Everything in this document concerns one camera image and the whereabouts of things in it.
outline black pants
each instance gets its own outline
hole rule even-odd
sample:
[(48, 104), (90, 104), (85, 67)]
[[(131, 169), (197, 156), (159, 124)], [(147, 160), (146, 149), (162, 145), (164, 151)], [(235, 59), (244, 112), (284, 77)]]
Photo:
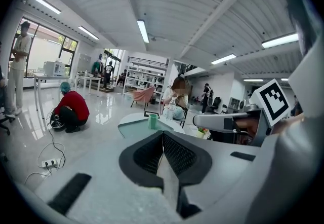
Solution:
[(118, 85), (120, 82), (122, 82), (123, 85), (124, 85), (125, 84), (125, 78), (124, 77), (118, 78), (118, 81), (117, 81), (116, 85)]
[(59, 111), (60, 121), (65, 124), (66, 130), (73, 130), (78, 126), (84, 125), (88, 119), (80, 121), (74, 111), (63, 106)]
[(110, 83), (110, 73), (105, 73), (105, 78), (103, 79), (103, 88), (106, 89), (107, 88), (107, 83)]
[(202, 100), (202, 110), (201, 110), (202, 113), (205, 113), (207, 104), (208, 104), (208, 97), (205, 95), (204, 99)]

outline backpack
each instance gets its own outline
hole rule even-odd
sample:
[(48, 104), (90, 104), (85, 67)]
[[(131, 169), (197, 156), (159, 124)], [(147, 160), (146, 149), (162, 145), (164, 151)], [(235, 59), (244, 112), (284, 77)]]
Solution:
[(210, 107), (210, 106), (213, 105), (213, 95), (214, 95), (214, 91), (209, 86), (208, 86), (208, 88), (209, 88), (209, 91), (208, 91), (208, 93), (206, 93), (206, 96), (208, 98), (207, 105)]

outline person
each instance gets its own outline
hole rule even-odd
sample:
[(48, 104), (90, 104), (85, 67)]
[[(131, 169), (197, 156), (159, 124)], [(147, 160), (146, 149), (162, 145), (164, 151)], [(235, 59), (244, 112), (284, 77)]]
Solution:
[[(17, 38), (11, 53), (14, 61), (11, 63), (8, 76), (8, 103), (10, 114), (19, 115), (22, 112), (22, 87), (25, 72), (26, 57), (29, 54), (31, 37), (28, 35), (30, 23), (25, 21), (21, 24), (20, 36)], [(16, 107), (14, 106), (16, 88)]]
[(68, 82), (62, 82), (60, 85), (63, 98), (54, 109), (53, 115), (59, 116), (59, 119), (66, 126), (66, 133), (80, 131), (80, 126), (84, 125), (89, 117), (89, 109), (83, 97), (75, 91), (71, 91)]
[(164, 92), (162, 97), (163, 104), (165, 105), (162, 115), (166, 115), (169, 109), (168, 104), (173, 97), (176, 97), (177, 108), (174, 112), (174, 119), (182, 119), (184, 117), (184, 110), (188, 105), (188, 86), (186, 81), (182, 77), (177, 77), (174, 79), (171, 87), (168, 87)]
[(126, 79), (126, 74), (127, 74), (127, 70), (125, 69), (124, 72), (119, 76), (116, 85), (118, 85), (120, 82), (122, 82), (124, 85), (125, 79)]
[(8, 104), (8, 92), (7, 92), (6, 78), (5, 78), (4, 73), (1, 70), (1, 65), (0, 65), (0, 101), (2, 101), (4, 104), (5, 117), (14, 119), (16, 116), (14, 114), (10, 113), (10, 107)]
[(209, 86), (209, 84), (205, 84), (204, 87), (204, 93), (202, 94), (202, 109), (200, 113), (205, 113), (207, 105), (208, 105), (208, 98), (209, 98), (209, 94), (211, 92), (211, 87)]
[(105, 66), (104, 71), (105, 72), (104, 72), (104, 79), (103, 79), (103, 88), (106, 89), (107, 83), (109, 84), (110, 82), (111, 73), (114, 71), (114, 68), (112, 66), (112, 61), (109, 62), (109, 65)]

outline black shoe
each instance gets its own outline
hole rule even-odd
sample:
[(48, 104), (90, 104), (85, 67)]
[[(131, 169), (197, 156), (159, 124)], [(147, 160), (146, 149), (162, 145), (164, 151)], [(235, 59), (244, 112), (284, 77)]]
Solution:
[(80, 127), (76, 127), (75, 129), (66, 129), (65, 132), (66, 133), (73, 133), (73, 132), (77, 132), (80, 131)]

